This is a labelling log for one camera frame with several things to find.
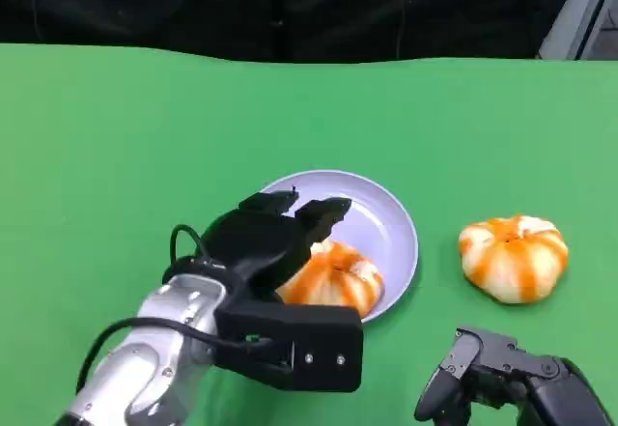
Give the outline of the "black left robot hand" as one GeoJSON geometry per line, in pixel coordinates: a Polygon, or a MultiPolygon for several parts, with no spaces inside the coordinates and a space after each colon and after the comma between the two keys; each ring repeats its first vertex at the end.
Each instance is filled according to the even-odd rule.
{"type": "Polygon", "coordinates": [[[170,237],[164,284],[180,274],[211,277],[244,288],[258,300],[277,301],[275,291],[311,258],[311,246],[326,240],[351,208],[351,199],[311,200],[292,216],[295,188],[257,192],[219,216],[199,235],[178,225],[170,237]]]}

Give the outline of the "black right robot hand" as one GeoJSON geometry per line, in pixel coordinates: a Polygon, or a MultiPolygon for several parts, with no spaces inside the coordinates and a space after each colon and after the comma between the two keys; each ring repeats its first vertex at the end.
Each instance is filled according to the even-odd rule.
{"type": "Polygon", "coordinates": [[[518,409],[518,425],[612,425],[581,370],[566,357],[534,355],[511,336],[458,327],[417,402],[414,418],[466,425],[471,405],[518,409]]]}

